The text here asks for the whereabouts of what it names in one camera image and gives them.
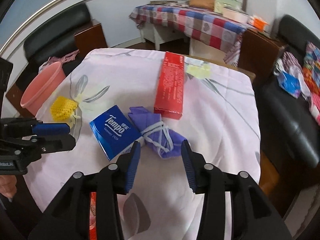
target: purple folded cloth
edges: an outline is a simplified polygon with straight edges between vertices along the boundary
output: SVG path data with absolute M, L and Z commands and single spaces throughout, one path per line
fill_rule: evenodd
M 130 107 L 129 118 L 141 132 L 147 145 L 167 159 L 181 155 L 181 143 L 185 138 L 168 128 L 161 114 L 154 114 L 143 106 Z

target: pink plastic basin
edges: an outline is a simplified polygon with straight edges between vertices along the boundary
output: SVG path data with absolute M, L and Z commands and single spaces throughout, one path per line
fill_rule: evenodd
M 20 105 L 35 116 L 42 104 L 65 78 L 61 62 L 52 63 L 28 85 Z

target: sofa backrest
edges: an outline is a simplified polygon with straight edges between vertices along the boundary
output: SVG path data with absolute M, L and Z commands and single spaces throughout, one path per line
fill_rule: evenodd
M 56 14 L 26 38 L 23 48 L 27 60 L 41 65 L 48 57 L 62 57 L 74 50 L 73 34 L 90 22 L 86 4 L 76 4 Z
M 320 48 L 320 40 L 317 36 L 290 15 L 285 15 L 281 19 L 277 37 L 289 45 L 288 51 L 296 57 L 300 65 L 303 65 L 308 41 Z

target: black leather sofa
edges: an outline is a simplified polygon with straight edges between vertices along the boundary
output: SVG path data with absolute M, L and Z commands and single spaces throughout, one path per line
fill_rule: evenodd
M 61 11 L 36 28 L 25 39 L 23 45 L 29 64 L 16 81 L 18 88 L 25 91 L 38 74 L 39 66 L 49 57 L 63 57 L 77 50 L 74 34 L 83 29 L 90 21 L 91 17 L 86 4 L 80 3 Z M 82 60 L 83 57 L 77 55 L 76 60 L 63 64 L 62 68 L 66 76 Z
M 289 45 L 288 51 L 301 65 L 308 41 L 320 48 L 320 40 L 289 15 L 280 21 L 278 38 Z M 261 150 L 279 173 L 288 157 L 315 168 L 320 160 L 320 127 L 310 114 L 308 103 L 302 96 L 295 99 L 282 90 L 274 76 L 263 86 L 255 88 L 255 93 Z

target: blue tempo tissue box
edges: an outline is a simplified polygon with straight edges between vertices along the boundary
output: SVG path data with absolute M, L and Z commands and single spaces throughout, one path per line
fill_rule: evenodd
M 128 152 L 135 140 L 143 141 L 141 133 L 117 105 L 91 121 L 90 127 L 109 160 Z

